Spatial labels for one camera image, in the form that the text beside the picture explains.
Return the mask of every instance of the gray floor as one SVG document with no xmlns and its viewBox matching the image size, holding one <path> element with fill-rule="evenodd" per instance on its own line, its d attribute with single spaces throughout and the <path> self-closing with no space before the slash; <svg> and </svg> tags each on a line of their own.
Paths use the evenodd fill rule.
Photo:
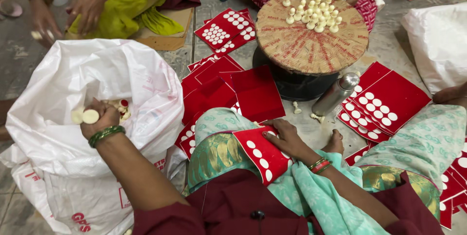
<svg viewBox="0 0 467 235">
<path fill-rule="evenodd" d="M 27 0 L 16 0 L 25 9 L 24 15 L 18 19 L 7 19 L 0 22 L 0 99 L 17 97 L 26 88 L 32 71 L 47 53 L 30 35 L 30 10 Z M 411 8 L 423 8 L 436 5 L 452 4 L 454 0 L 385 0 L 386 6 L 377 15 L 375 27 L 370 35 L 368 51 L 364 57 L 346 71 L 364 71 L 370 63 L 378 60 L 394 69 L 420 88 L 426 90 L 413 64 L 413 55 L 405 30 L 400 24 L 401 17 Z M 253 18 L 258 8 L 249 0 L 201 0 L 196 8 L 190 35 L 185 46 L 174 52 L 159 52 L 161 56 L 177 71 L 179 77 L 188 74 L 186 65 L 211 54 L 207 45 L 199 38 L 193 37 L 192 30 L 203 25 L 203 20 L 212 18 L 227 7 L 240 10 L 250 9 Z M 58 24 L 63 27 L 67 14 L 62 7 L 53 7 Z M 251 59 L 256 44 L 244 45 L 230 53 L 245 69 L 251 68 Z M 309 118 L 313 101 L 300 103 L 303 112 L 293 114 L 292 104 L 283 101 L 286 109 L 286 119 L 298 128 L 299 134 L 312 148 L 322 148 L 333 128 L 337 128 L 344 136 L 345 154 L 349 155 L 365 146 L 363 138 L 359 137 L 346 125 L 327 118 L 323 124 Z M 0 152 L 11 143 L 0 143 Z M 452 231 L 444 229 L 446 234 L 467 234 L 467 215 L 464 212 L 453 216 Z M 11 178 L 10 169 L 0 163 L 0 235 L 52 234 L 47 223 L 23 196 Z"/>
</svg>

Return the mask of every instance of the green bangle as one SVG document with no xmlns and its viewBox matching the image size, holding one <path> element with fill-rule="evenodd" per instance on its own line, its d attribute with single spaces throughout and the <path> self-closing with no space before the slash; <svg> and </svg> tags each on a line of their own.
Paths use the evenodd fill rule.
<svg viewBox="0 0 467 235">
<path fill-rule="evenodd" d="M 94 146 L 97 143 L 97 141 L 101 140 L 102 138 L 104 138 L 106 136 L 113 135 L 115 133 L 126 133 L 125 128 L 122 127 L 122 126 L 107 127 L 106 129 L 104 129 L 102 131 L 99 131 L 99 132 L 95 133 L 94 135 L 92 135 L 92 137 L 90 137 L 88 143 L 89 143 L 90 147 L 95 148 Z"/>
<path fill-rule="evenodd" d="M 324 166 L 322 169 L 318 170 L 318 172 L 316 172 L 316 175 L 318 175 L 319 173 L 323 172 L 325 169 L 327 169 L 330 165 L 332 165 L 332 161 L 329 161 L 329 164 L 327 164 L 326 166 Z"/>
</svg>

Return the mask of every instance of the maroon sleeve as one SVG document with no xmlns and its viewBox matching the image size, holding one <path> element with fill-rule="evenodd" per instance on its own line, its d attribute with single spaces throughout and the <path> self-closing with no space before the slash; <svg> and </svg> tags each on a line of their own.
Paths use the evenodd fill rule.
<svg viewBox="0 0 467 235">
<path fill-rule="evenodd" d="M 385 230 L 392 235 L 422 235 L 420 230 L 408 220 L 399 220 L 387 226 Z"/>
<path fill-rule="evenodd" d="M 134 215 L 135 235 L 206 234 L 199 210 L 178 202 L 151 211 L 135 210 Z"/>
</svg>

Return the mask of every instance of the white plastic bag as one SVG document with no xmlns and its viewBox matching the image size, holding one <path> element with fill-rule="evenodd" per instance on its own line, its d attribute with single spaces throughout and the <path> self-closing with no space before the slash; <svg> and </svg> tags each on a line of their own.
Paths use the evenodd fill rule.
<svg viewBox="0 0 467 235">
<path fill-rule="evenodd" d="M 402 19 L 430 93 L 467 82 L 467 3 L 412 9 Z"/>
<path fill-rule="evenodd" d="M 71 234 L 117 235 L 131 225 L 132 208 L 70 118 L 71 110 L 92 97 L 129 100 L 131 117 L 121 125 L 141 153 L 163 169 L 183 117 L 181 84 L 155 50 L 130 40 L 57 41 L 8 112 L 7 130 L 15 144 L 0 160 L 10 167 L 30 161 L 44 179 L 48 201 L 34 205 L 41 213 L 50 207 Z"/>
</svg>

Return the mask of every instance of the white felt dot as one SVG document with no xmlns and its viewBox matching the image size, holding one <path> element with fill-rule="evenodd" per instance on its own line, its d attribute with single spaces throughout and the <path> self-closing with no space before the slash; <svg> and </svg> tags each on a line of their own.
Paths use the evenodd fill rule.
<svg viewBox="0 0 467 235">
<path fill-rule="evenodd" d="M 371 99 L 375 98 L 375 95 L 373 95 L 373 94 L 370 93 L 370 92 L 366 92 L 366 93 L 365 93 L 365 97 L 366 97 L 368 100 L 371 100 Z"/>
<path fill-rule="evenodd" d="M 255 145 L 255 144 L 253 143 L 253 141 L 251 141 L 251 140 L 248 140 L 248 141 L 247 141 L 247 146 L 248 146 L 249 148 L 255 148 L 255 147 L 256 147 L 256 145 Z"/>
<path fill-rule="evenodd" d="M 361 114 L 360 114 L 360 112 L 358 112 L 357 110 L 353 110 L 353 111 L 352 111 L 352 116 L 353 116 L 354 118 L 360 118 Z"/>
<path fill-rule="evenodd" d="M 382 104 L 382 103 L 381 103 L 381 100 L 379 100 L 379 99 L 374 99 L 374 100 L 373 100 L 373 105 L 375 105 L 376 107 L 381 106 L 381 104 Z"/>
<path fill-rule="evenodd" d="M 355 107 L 354 107 L 351 103 L 347 103 L 347 104 L 346 104 L 346 109 L 347 109 L 348 111 L 352 111 L 353 109 L 355 109 Z"/>
<path fill-rule="evenodd" d="M 381 122 L 385 125 L 385 126 L 390 126 L 392 124 L 391 120 L 389 120 L 389 118 L 387 117 L 384 117 L 383 119 L 381 119 Z"/>
<path fill-rule="evenodd" d="M 381 111 L 376 110 L 373 114 L 375 115 L 376 118 L 380 118 L 380 119 L 382 118 Z"/>
<path fill-rule="evenodd" d="M 360 104 L 362 104 L 362 105 L 368 104 L 368 99 L 366 99 L 365 97 L 360 97 L 360 98 L 358 99 L 358 101 L 359 101 Z"/>
<path fill-rule="evenodd" d="M 270 181 L 272 179 L 272 173 L 270 170 L 266 170 L 266 180 Z"/>
<path fill-rule="evenodd" d="M 358 123 L 362 126 L 366 126 L 368 124 L 368 122 L 364 118 L 359 118 Z"/>
<path fill-rule="evenodd" d="M 381 107 L 380 107 L 380 110 L 381 110 L 381 112 L 383 112 L 383 113 L 389 113 L 389 107 L 387 107 L 387 106 L 381 106 Z"/>
<path fill-rule="evenodd" d="M 253 154 L 256 157 L 262 157 L 261 151 L 259 149 L 253 149 Z"/>
<path fill-rule="evenodd" d="M 375 133 L 373 133 L 373 132 L 369 132 L 369 133 L 368 133 L 368 136 L 369 136 L 370 138 L 372 138 L 372 139 L 378 139 L 378 135 L 375 134 Z"/>
<path fill-rule="evenodd" d="M 350 125 L 353 126 L 353 127 L 357 127 L 357 126 L 358 126 L 358 124 L 355 123 L 355 121 L 353 121 L 353 120 L 350 120 Z"/>
<path fill-rule="evenodd" d="M 364 129 L 363 127 L 358 127 L 358 130 L 364 134 L 368 133 L 368 130 Z"/>
<path fill-rule="evenodd" d="M 368 105 L 366 106 L 366 108 L 367 108 L 367 110 L 370 111 L 370 112 L 373 112 L 373 111 L 376 109 L 375 106 L 373 106 L 373 104 L 368 104 Z"/>
<path fill-rule="evenodd" d="M 343 113 L 343 114 L 341 115 L 341 118 L 342 118 L 342 120 L 344 120 L 344 121 L 350 120 L 350 116 L 349 116 L 347 113 Z"/>
<path fill-rule="evenodd" d="M 269 167 L 269 163 L 264 158 L 260 159 L 260 165 L 264 168 Z"/>
<path fill-rule="evenodd" d="M 467 158 L 461 157 L 461 158 L 459 158 L 459 160 L 457 162 L 458 162 L 459 166 L 461 166 L 463 168 L 467 168 Z"/>
</svg>

